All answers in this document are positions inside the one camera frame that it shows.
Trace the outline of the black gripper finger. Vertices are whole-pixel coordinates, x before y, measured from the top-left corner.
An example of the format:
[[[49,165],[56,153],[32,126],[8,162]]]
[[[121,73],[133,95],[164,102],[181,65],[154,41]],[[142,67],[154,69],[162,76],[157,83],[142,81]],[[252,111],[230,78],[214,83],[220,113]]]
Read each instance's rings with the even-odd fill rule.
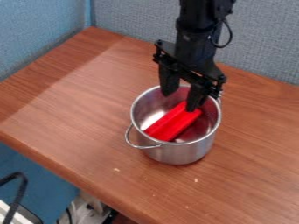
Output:
[[[188,112],[192,112],[205,102],[208,94],[209,90],[202,84],[198,83],[190,84],[185,106],[185,110]]]
[[[170,95],[180,85],[180,75],[173,69],[162,64],[158,65],[158,82],[164,96]]]

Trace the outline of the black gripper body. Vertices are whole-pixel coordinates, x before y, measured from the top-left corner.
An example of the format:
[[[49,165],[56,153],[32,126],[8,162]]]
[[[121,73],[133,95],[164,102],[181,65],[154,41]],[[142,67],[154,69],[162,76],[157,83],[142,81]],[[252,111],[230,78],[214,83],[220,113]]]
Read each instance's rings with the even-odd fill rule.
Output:
[[[177,31],[176,41],[157,39],[153,43],[156,52],[153,62],[165,65],[180,75],[180,80],[202,84],[213,99],[220,97],[226,76],[214,64],[216,50],[226,45],[218,44],[220,30],[208,33]]]

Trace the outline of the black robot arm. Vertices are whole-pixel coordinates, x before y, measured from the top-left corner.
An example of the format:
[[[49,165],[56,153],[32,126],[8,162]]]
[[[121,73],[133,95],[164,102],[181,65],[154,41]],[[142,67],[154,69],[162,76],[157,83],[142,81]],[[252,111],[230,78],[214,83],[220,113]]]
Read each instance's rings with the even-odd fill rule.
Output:
[[[176,40],[157,39],[153,62],[158,65],[158,85],[164,96],[174,93],[180,80],[190,84],[185,110],[192,112],[208,97],[217,99],[226,76],[214,64],[216,50],[232,41],[226,16],[234,0],[180,0]]]

